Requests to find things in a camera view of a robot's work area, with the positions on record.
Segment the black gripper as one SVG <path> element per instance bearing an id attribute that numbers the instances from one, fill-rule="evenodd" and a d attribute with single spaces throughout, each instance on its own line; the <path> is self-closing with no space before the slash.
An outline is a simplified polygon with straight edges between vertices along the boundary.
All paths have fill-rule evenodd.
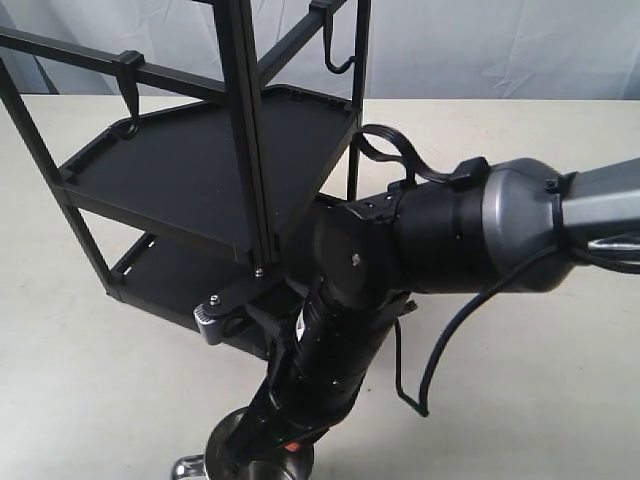
<path id="1" fill-rule="evenodd" d="M 342 422 L 408 299 L 406 291 L 393 292 L 379 307 L 350 309 L 316 283 L 233 430 L 233 462 L 312 445 Z"/>

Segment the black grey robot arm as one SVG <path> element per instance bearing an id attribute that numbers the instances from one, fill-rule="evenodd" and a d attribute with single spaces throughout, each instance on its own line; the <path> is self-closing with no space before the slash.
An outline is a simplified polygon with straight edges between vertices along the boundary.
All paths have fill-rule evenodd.
<path id="1" fill-rule="evenodd" d="M 639 163 L 560 174 L 521 158 L 464 162 L 450 183 L 330 208 L 315 231 L 317 274 L 282 328 L 268 374 L 226 446 L 246 464 L 315 443 L 353 408 L 409 297 L 547 292 L 591 241 L 639 230 Z"/>

